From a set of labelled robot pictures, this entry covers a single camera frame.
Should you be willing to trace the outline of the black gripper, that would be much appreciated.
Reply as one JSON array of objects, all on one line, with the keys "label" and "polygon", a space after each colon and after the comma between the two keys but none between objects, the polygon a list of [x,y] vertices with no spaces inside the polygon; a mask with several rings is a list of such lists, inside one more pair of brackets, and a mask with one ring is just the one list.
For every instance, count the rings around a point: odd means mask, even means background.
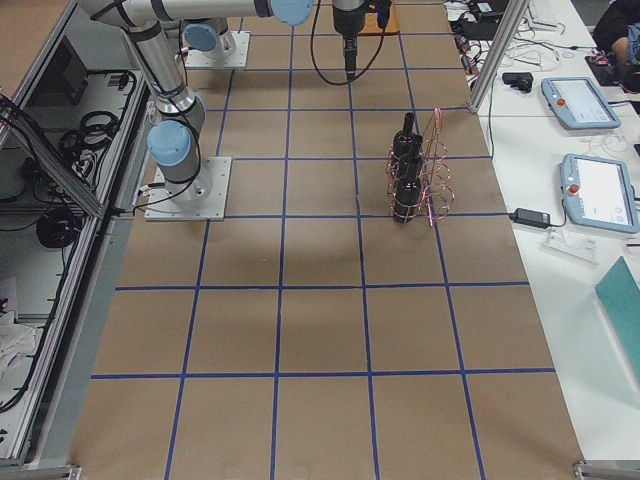
[{"label": "black gripper", "polygon": [[343,36],[344,70],[347,80],[356,79],[357,34],[364,28],[367,2],[365,0],[333,0],[333,26]]}]

